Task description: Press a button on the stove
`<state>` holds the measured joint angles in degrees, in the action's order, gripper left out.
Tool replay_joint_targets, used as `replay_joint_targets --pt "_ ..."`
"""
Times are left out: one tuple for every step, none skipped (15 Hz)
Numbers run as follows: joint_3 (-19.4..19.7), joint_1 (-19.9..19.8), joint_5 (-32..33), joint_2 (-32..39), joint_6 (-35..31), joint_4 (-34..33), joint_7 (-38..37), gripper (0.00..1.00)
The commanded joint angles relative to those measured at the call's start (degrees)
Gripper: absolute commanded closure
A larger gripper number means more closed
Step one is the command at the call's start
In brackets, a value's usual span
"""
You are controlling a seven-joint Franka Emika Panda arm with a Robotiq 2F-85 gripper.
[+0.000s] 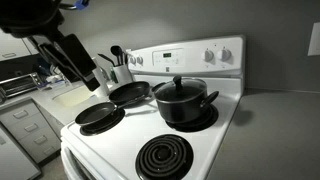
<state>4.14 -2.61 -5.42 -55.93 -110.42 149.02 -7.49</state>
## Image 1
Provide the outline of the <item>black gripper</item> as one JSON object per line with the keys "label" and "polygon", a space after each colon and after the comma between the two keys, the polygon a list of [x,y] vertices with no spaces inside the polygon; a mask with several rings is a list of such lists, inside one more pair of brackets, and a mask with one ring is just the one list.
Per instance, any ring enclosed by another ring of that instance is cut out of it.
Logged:
{"label": "black gripper", "polygon": [[97,66],[74,34],[33,35],[29,41],[49,64],[57,66],[69,80],[79,78],[90,91],[100,86],[93,73]]}

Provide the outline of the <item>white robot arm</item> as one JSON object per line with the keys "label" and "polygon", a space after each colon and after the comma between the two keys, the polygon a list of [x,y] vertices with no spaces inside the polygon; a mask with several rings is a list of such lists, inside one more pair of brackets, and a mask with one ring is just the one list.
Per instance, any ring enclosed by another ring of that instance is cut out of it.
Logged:
{"label": "white robot arm", "polygon": [[90,0],[73,4],[62,0],[1,0],[0,28],[14,38],[27,38],[40,55],[57,66],[69,79],[79,78],[90,91],[100,83],[97,68],[75,34],[63,35],[58,26],[64,22],[63,10],[83,10]]}

